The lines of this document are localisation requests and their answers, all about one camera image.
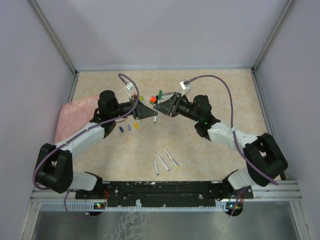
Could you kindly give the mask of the light green capped marker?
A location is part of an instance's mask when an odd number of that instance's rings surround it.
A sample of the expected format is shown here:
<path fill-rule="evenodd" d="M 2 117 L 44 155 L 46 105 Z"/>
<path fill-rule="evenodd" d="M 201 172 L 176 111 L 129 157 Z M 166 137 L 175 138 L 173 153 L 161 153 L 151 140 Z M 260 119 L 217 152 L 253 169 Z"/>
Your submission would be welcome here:
<path fill-rule="evenodd" d="M 141 95 L 140 96 L 140 101 L 143 103 L 143 104 L 145 104 L 145 99 L 144 99 L 144 97 Z"/>

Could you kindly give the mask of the grey blue capped marker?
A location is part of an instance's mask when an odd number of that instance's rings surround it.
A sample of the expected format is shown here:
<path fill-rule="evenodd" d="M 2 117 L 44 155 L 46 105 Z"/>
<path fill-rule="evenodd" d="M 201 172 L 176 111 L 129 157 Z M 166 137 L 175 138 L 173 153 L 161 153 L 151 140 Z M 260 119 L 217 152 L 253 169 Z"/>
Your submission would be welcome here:
<path fill-rule="evenodd" d="M 162 165 L 165 167 L 165 169 L 167 170 L 167 172 L 170 171 L 170 168 L 168 167 L 168 165 L 165 163 L 165 161 L 161 158 L 161 156 L 156 153 L 157 158 L 159 159 L 159 161 L 162 163 Z"/>

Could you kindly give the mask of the yellow capped white marker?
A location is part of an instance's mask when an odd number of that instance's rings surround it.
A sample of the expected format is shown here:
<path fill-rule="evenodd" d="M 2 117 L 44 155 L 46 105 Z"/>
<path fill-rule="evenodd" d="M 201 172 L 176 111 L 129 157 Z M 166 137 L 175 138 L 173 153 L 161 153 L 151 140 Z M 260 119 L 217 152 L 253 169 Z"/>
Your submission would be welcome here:
<path fill-rule="evenodd" d="M 163 147 L 164 152 L 167 154 L 167 156 L 169 157 L 169 159 L 172 161 L 172 163 L 175 165 L 175 167 L 178 169 L 179 165 L 177 164 L 177 162 L 174 160 L 174 158 L 171 156 L 171 154 Z"/>

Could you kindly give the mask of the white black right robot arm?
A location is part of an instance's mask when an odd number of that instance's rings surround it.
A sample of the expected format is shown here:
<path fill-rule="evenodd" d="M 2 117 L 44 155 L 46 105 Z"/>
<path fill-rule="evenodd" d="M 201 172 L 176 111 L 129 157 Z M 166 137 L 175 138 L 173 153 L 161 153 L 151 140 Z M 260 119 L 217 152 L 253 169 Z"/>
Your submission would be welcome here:
<path fill-rule="evenodd" d="M 245 160 L 245 167 L 235 170 L 222 181 L 222 192 L 235 198 L 244 187 L 266 187 L 276 184 L 276 178 L 287 168 L 288 162 L 274 137 L 269 133 L 254 135 L 230 127 L 212 114 L 207 95 L 197 95 L 193 101 L 178 92 L 169 99 L 151 100 L 153 108 L 169 117 L 184 116 L 196 122 L 197 134 L 211 142 L 223 144 Z"/>

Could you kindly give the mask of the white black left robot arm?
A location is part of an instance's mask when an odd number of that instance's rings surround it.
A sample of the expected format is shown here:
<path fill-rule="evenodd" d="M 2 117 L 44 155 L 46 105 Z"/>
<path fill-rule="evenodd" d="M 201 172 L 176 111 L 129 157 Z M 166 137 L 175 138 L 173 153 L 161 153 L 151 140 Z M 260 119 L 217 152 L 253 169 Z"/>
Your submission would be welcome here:
<path fill-rule="evenodd" d="M 93 118 L 83 129 L 64 141 L 46 143 L 40 148 L 32 176 L 37 189 L 59 194 L 82 190 L 95 199 L 101 197 L 104 186 L 98 183 L 98 176 L 74 172 L 73 161 L 87 148 L 105 139 L 116 127 L 118 119 L 133 116 L 135 120 L 143 120 L 157 116 L 157 112 L 143 104 L 138 95 L 119 103 L 113 91 L 105 90 L 100 93 L 97 104 Z"/>

